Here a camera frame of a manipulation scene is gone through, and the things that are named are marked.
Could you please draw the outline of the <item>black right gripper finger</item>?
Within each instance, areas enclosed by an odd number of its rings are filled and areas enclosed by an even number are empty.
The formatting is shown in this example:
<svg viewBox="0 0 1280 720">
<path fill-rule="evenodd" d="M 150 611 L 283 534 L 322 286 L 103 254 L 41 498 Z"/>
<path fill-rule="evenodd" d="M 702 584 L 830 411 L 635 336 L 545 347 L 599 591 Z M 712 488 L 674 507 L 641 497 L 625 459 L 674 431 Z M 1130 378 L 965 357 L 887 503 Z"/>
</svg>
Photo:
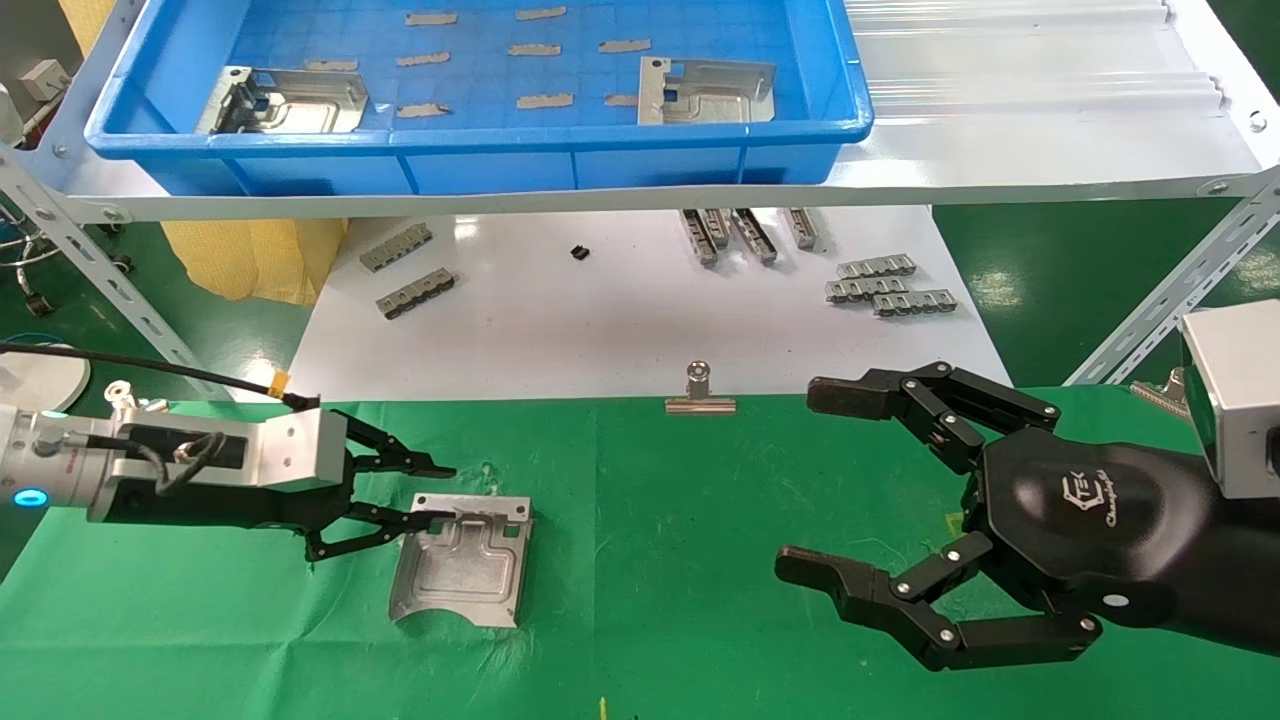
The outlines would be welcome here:
<svg viewBox="0 0 1280 720">
<path fill-rule="evenodd" d="M 872 421 L 896 420 L 951 471 L 973 473 L 986 446 L 982 425 L 1005 436 L 1053 430 L 1060 411 L 1021 391 L 947 363 L 911 372 L 870 369 L 855 380 L 813 378 L 809 410 Z"/>
<path fill-rule="evenodd" d="M 892 637 L 924 669 L 972 670 L 1070 662 L 1102 633 L 1098 620 L 1041 596 L 1039 614 L 955 623 L 933 603 L 984 571 L 997 546 L 970 532 L 899 577 L 854 559 L 787 544 L 776 577 L 831 597 L 838 618 Z"/>
</svg>

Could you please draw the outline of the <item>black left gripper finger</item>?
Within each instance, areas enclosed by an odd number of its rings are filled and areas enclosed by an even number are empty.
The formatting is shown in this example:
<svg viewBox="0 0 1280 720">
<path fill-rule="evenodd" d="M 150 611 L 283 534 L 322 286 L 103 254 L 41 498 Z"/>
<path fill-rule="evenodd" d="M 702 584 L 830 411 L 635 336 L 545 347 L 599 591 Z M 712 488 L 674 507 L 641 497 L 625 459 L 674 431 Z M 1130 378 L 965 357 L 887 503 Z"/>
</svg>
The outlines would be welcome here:
<svg viewBox="0 0 1280 720">
<path fill-rule="evenodd" d="M 303 556 L 307 562 L 320 562 L 376 548 L 402 536 L 413 536 L 430 530 L 434 525 L 439 525 L 444 520 L 454 520 L 458 518 L 458 514 L 439 510 L 401 511 L 365 502 L 352 502 L 338 518 L 360 521 L 374 527 L 375 530 L 371 534 L 342 539 L 335 543 L 325 542 L 323 538 L 323 530 L 326 525 L 321 525 L 315 530 L 305 530 Z"/>
<path fill-rule="evenodd" d="M 451 479 L 457 475 L 456 468 L 438 465 L 428 452 L 415 451 L 402 443 L 396 436 L 343 413 L 346 438 L 371 450 L 371 454 L 355 456 L 355 473 L 398 471 L 410 477 Z"/>
</svg>

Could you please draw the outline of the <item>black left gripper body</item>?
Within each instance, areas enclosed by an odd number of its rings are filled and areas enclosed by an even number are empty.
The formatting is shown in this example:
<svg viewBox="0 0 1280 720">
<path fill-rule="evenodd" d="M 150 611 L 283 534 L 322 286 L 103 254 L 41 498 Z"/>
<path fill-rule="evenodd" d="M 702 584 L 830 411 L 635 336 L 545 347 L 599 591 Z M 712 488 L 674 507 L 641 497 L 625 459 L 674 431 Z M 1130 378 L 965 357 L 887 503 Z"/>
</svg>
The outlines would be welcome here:
<svg viewBox="0 0 1280 720">
<path fill-rule="evenodd" d="M 95 496 L 95 520 L 148 527 L 227 527 L 320 532 L 343 518 L 352 503 L 355 473 L 340 483 L 284 492 L 250 487 L 188 484 L 173 495 L 156 493 L 155 482 L 125 478 Z"/>
</svg>

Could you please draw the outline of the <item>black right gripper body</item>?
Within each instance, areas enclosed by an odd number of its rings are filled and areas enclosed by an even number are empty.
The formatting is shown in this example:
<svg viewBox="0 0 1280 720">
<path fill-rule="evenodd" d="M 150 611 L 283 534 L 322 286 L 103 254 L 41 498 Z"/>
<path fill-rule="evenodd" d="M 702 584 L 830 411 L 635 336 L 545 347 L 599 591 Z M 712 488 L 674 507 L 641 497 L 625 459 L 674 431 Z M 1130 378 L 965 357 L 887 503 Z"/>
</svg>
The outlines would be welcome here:
<svg viewBox="0 0 1280 720">
<path fill-rule="evenodd" d="M 1277 653 L 1277 501 L 1224 497 L 1201 456 L 1019 430 L 983 450 L 963 509 L 1029 610 Z"/>
</svg>

